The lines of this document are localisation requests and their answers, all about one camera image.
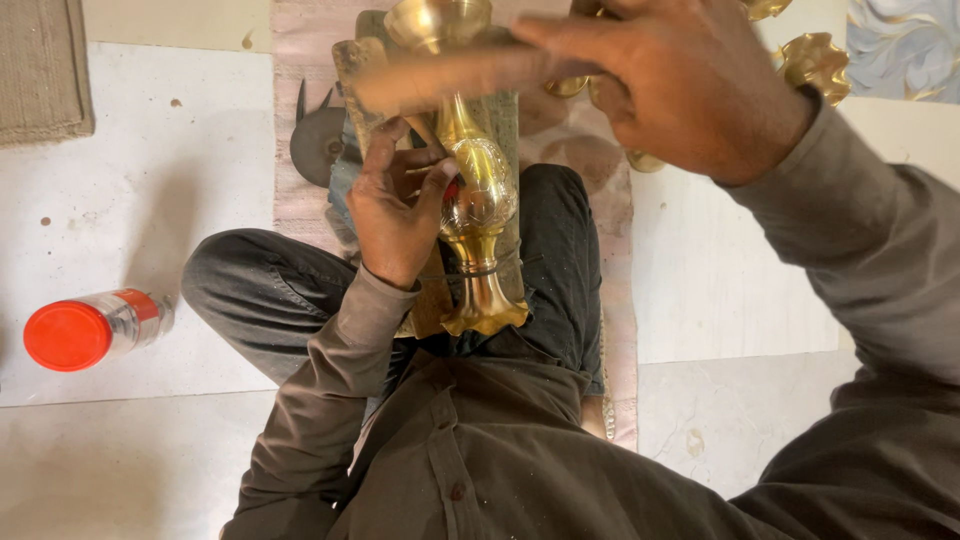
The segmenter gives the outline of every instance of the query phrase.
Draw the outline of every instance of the man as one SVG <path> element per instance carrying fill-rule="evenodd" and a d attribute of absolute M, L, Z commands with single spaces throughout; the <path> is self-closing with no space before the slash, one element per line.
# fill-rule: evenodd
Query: man
<path fill-rule="evenodd" d="M 729 502 L 581 430 L 596 240 L 579 178 L 553 166 L 528 169 L 520 184 L 521 256 L 546 258 L 524 270 L 532 319 L 452 354 L 415 344 L 390 382 L 389 366 L 410 354 L 392 336 L 454 174 L 440 160 L 417 203 L 401 203 L 403 173 L 433 157 L 395 152 L 407 126 L 392 120 L 349 196 L 364 258 L 355 275 L 270 233 L 214 236 L 187 265 L 184 295 L 251 362 L 278 380 L 291 369 L 280 358 L 302 359 L 277 393 L 224 538 L 960 533 L 960 195 L 883 164 L 815 91 L 786 87 L 735 0 L 608 8 L 623 20 L 525 18 L 514 32 L 602 66 L 599 107 L 625 146 L 710 175 L 785 262 L 806 268 L 864 364 L 835 391 L 831 414 Z M 547 290 L 558 283 L 560 294 Z M 348 474 L 366 398 L 384 391 Z"/>

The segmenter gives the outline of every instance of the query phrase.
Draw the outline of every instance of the hand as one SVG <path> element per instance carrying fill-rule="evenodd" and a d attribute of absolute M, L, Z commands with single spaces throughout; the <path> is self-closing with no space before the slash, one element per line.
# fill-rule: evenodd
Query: hand
<path fill-rule="evenodd" d="M 593 80 L 616 138 L 686 170 L 746 184 L 800 141 L 813 106 L 778 78 L 737 0 L 611 0 L 623 20 L 521 17 L 514 35 L 609 74 Z M 595 0 L 571 10 L 596 13 Z"/>
<path fill-rule="evenodd" d="M 453 158 L 441 159 L 428 148 L 397 150 L 396 142 L 409 131 L 402 118 L 378 127 L 360 176 L 347 192 L 364 266 L 402 290 L 410 290 L 430 257 L 440 232 L 444 192 L 457 174 Z M 429 165 L 428 171 L 407 172 Z M 408 205 L 418 189 L 416 203 Z"/>

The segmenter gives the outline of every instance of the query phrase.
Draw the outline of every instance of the metal wire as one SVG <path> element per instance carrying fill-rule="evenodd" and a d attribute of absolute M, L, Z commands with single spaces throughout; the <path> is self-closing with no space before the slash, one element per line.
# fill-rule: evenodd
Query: metal wire
<path fill-rule="evenodd" d="M 503 258 L 504 258 L 504 259 L 509 259 L 509 258 L 512 258 L 512 257 L 514 256 L 514 254 L 518 253 L 518 252 L 520 251 L 520 244 L 521 244 L 521 243 L 523 243 L 523 240 L 519 240 L 519 241 L 516 243 L 516 247 L 513 249 L 513 251 L 511 251 L 510 253 L 508 253 L 508 254 L 507 254 L 505 257 L 503 257 Z M 532 264 L 532 263 L 537 262 L 537 261 L 539 261 L 539 260 L 543 260 L 543 254 L 541 254 L 541 253 L 538 253 L 538 254 L 535 254 L 535 255 L 531 255 L 531 256 L 528 257 L 526 260 L 521 259 L 521 260 L 520 260 L 520 268 L 522 268 L 525 264 Z M 463 281 L 463 280 L 469 280 L 469 279 L 471 279 L 471 278 L 483 278 L 483 277 L 489 276 L 490 274 L 495 274 L 495 273 L 496 273 L 496 267 L 497 267 L 497 266 L 499 266 L 499 264 L 496 264 L 493 268 L 491 268 L 491 269 L 489 269 L 489 270 L 484 270 L 483 272 L 463 272 L 463 273 L 458 273 L 458 274 L 439 274 L 439 275 L 434 275 L 434 276 L 423 276 L 423 275 L 421 275 L 421 276 L 418 276 L 418 279 L 420 279 L 420 280 L 451 280 L 451 281 Z"/>

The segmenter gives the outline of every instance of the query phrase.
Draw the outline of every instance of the plastic jar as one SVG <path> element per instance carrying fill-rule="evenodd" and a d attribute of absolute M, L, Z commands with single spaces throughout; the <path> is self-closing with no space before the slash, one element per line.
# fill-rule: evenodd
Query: plastic jar
<path fill-rule="evenodd" d="M 168 297 L 113 290 L 41 307 L 23 329 L 23 345 L 43 367 L 80 371 L 150 345 L 173 323 Z"/>

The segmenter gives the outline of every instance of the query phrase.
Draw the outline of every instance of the sleeve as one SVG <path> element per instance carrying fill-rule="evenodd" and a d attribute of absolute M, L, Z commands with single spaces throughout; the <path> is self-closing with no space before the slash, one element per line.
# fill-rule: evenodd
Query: sleeve
<path fill-rule="evenodd" d="M 765 178 L 729 193 L 806 269 L 864 363 L 832 412 L 732 500 L 792 538 L 960 529 L 960 195 L 882 163 L 830 107 Z"/>
<path fill-rule="evenodd" d="M 728 193 L 780 259 L 806 269 L 867 367 L 960 384 L 960 194 L 883 163 L 816 99 L 787 159 Z"/>
<path fill-rule="evenodd" d="M 380 394 L 394 333 L 417 294 L 361 266 L 340 312 L 310 339 L 310 361 L 277 391 L 222 538 L 325 536 L 338 516 L 332 505 L 347 479 L 366 400 Z"/>

